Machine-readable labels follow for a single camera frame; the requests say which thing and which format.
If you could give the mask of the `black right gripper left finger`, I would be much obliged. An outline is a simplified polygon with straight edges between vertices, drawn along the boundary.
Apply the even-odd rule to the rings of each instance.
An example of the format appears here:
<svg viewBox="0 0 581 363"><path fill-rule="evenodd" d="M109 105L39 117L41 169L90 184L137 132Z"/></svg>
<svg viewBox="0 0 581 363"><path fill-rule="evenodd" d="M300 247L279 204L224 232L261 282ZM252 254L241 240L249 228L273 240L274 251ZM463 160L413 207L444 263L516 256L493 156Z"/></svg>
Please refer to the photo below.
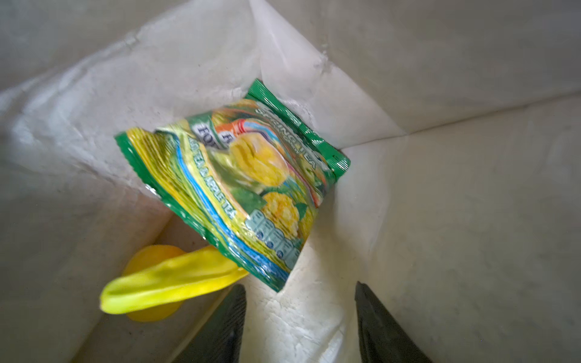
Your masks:
<svg viewBox="0 0 581 363"><path fill-rule="evenodd" d="M239 362L246 310L245 287L236 284L172 362Z"/></svg>

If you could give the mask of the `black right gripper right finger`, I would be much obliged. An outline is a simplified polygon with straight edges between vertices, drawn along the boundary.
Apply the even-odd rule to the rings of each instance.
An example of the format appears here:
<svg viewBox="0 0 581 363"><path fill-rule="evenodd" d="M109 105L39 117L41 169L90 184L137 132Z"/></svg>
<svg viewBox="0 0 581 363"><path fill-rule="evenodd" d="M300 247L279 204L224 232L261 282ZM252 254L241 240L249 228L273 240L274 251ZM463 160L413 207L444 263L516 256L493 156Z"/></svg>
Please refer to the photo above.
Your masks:
<svg viewBox="0 0 581 363"><path fill-rule="evenodd" d="M367 284L356 283L355 301L359 351L364 363L431 361Z"/></svg>

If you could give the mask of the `single yellow banana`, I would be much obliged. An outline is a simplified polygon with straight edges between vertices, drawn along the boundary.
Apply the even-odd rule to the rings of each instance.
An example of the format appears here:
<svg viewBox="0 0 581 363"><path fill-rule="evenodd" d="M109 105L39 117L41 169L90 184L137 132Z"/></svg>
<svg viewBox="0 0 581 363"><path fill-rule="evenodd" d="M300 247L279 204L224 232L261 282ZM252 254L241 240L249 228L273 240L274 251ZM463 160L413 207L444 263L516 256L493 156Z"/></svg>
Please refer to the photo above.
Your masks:
<svg viewBox="0 0 581 363"><path fill-rule="evenodd" d="M178 303L233 285L248 272L207 246L116 278L100 296L101 311L120 315Z"/></svg>

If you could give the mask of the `orange fruit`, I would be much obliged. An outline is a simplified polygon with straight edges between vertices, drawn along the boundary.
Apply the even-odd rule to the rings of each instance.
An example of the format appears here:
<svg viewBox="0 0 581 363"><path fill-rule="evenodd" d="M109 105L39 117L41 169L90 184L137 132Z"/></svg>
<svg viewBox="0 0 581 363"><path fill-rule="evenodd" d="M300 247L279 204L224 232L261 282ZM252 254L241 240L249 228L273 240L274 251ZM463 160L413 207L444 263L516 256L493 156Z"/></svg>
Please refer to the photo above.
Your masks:
<svg viewBox="0 0 581 363"><path fill-rule="evenodd" d="M137 252L127 263L122 276L131 275L136 272L151 268L165 260L173 257L179 257L185 254L185 251L172 245L154 244L147 246ZM171 302L160 306L154 306L135 312L127 313L127 317L134 322L148 323L158 322L170 317L181 306L183 302Z"/></svg>

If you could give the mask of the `beige canvas grocery bag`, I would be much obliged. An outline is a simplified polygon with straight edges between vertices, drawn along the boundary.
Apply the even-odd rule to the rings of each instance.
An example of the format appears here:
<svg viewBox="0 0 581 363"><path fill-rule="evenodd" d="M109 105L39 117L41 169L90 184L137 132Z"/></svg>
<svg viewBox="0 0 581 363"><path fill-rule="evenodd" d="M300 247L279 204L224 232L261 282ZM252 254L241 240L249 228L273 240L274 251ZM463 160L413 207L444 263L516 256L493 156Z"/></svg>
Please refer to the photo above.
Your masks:
<svg viewBox="0 0 581 363"><path fill-rule="evenodd" d="M200 236L114 136L259 78L351 159L243 362L358 362L356 283L434 362L580 360L578 1L3 1L1 360L166 362L224 292L139 324L99 295Z"/></svg>

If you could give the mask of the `yellow-green candy bag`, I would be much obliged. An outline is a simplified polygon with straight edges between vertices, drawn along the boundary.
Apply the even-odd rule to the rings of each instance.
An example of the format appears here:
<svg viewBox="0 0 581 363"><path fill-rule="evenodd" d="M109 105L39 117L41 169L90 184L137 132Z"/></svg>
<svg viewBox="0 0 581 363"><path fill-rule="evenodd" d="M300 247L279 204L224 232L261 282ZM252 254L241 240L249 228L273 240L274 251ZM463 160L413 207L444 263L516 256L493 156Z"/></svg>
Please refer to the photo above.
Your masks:
<svg viewBox="0 0 581 363"><path fill-rule="evenodd" d="M275 291L350 167L261 80L231 104L154 131L128 129L115 141L167 207Z"/></svg>

